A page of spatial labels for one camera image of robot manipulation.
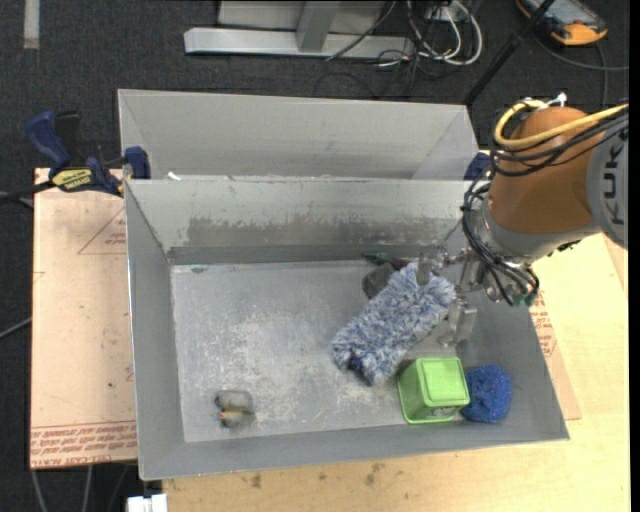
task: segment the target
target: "black carpet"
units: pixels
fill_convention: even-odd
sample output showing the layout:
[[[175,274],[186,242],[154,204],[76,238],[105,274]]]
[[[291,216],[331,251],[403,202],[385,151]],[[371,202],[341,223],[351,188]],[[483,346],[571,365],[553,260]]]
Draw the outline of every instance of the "black carpet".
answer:
[[[601,53],[589,47],[564,49],[560,55],[591,66],[628,66],[630,1],[586,3],[609,25]],[[381,72],[346,59],[186,56],[184,32],[215,22],[215,2],[209,1],[41,0],[40,49],[25,50],[24,0],[2,0],[0,191],[27,189],[31,169],[50,164],[23,133],[25,122],[43,110],[78,111],[86,150],[95,152],[100,145],[106,159],[118,156],[119,88],[461,103],[526,22],[513,0],[474,0],[473,8],[485,38],[480,59],[455,69],[425,63],[411,82],[411,72]],[[407,31],[404,2],[379,31]],[[505,106],[561,91],[571,106],[599,110],[628,98],[629,73],[567,64],[528,37],[470,105],[478,142],[487,143]],[[27,206],[0,204],[0,333],[31,316],[32,223]],[[30,335],[27,326],[0,339],[0,512],[39,510],[26,466]],[[89,510],[106,509],[122,469],[117,464],[95,468]],[[80,510],[85,476],[85,468],[40,473],[49,510]],[[130,469],[120,494],[140,492],[142,484]],[[116,500],[114,510],[119,504]]]

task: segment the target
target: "blue fuzzy cloth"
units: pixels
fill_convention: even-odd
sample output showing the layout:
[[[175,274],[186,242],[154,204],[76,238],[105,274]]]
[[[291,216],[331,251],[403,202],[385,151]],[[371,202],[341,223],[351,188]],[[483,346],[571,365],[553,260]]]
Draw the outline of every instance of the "blue fuzzy cloth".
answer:
[[[470,402],[460,409],[465,418],[497,423],[511,406],[511,378],[500,366],[488,364],[465,373]]]
[[[397,370],[403,356],[447,314],[455,299],[453,284],[431,275],[416,282],[418,264],[395,272],[385,288],[371,299],[360,316],[333,339],[333,358],[341,369],[362,374],[370,384],[380,384]]]

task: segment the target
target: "green plastic container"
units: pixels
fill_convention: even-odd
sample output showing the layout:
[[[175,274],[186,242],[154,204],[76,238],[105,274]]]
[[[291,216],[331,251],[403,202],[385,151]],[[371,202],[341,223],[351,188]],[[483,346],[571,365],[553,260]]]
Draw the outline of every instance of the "green plastic container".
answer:
[[[409,423],[450,421],[469,403],[464,370],[457,357],[416,359],[397,380],[402,413]]]

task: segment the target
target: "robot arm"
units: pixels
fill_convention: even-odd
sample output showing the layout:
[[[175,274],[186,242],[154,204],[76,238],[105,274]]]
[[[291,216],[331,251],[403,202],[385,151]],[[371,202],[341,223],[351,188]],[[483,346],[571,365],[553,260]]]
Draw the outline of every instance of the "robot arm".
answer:
[[[628,131],[628,105],[592,115],[536,100],[509,109],[495,127],[488,175],[465,194],[466,284],[530,304],[537,259],[600,232],[626,247]]]

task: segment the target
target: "bin floor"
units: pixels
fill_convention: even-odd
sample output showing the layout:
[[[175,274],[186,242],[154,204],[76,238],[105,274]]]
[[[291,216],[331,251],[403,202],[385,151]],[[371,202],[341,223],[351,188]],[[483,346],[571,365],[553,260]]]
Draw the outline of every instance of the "bin floor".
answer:
[[[366,262],[176,266],[172,273],[186,441],[404,424],[395,379],[340,370],[337,331],[367,301]],[[221,425],[222,389],[251,393],[254,421]]]

